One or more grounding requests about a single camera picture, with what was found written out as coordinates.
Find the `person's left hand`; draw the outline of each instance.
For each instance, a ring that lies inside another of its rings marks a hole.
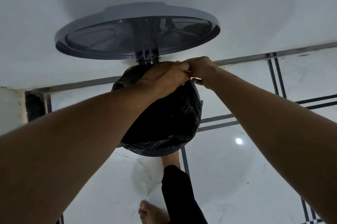
[[[162,62],[150,68],[137,82],[154,89],[158,99],[174,92],[178,86],[184,85],[191,77],[187,74],[188,63]]]

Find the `white wall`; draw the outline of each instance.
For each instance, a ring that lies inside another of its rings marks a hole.
[[[133,61],[73,58],[55,50],[54,34],[106,6],[161,1],[215,15],[220,35],[162,60],[213,60],[337,40],[337,0],[0,0],[0,85],[44,87],[121,75]]]
[[[0,88],[0,135],[27,123],[25,92]]]

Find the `hand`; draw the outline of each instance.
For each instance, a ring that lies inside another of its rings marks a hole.
[[[188,75],[188,63],[162,62],[150,68],[137,82],[154,89],[156,98],[163,98],[184,85],[191,77]]]
[[[197,85],[203,85],[210,89],[210,81],[216,70],[219,69],[207,56],[197,57],[183,61],[183,63],[189,64],[189,71],[191,77],[197,77],[199,79],[193,78],[192,81]]]

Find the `black pants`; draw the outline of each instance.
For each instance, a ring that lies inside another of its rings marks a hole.
[[[171,224],[207,224],[194,199],[191,180],[185,172],[174,165],[165,167],[161,190]]]

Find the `person's right hand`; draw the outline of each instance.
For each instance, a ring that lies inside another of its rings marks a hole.
[[[183,63],[189,64],[189,71],[191,72],[191,77],[197,77],[199,79],[193,78],[192,81],[197,85],[203,85],[210,89],[209,82],[211,77],[219,69],[207,56],[197,57],[183,61]]]

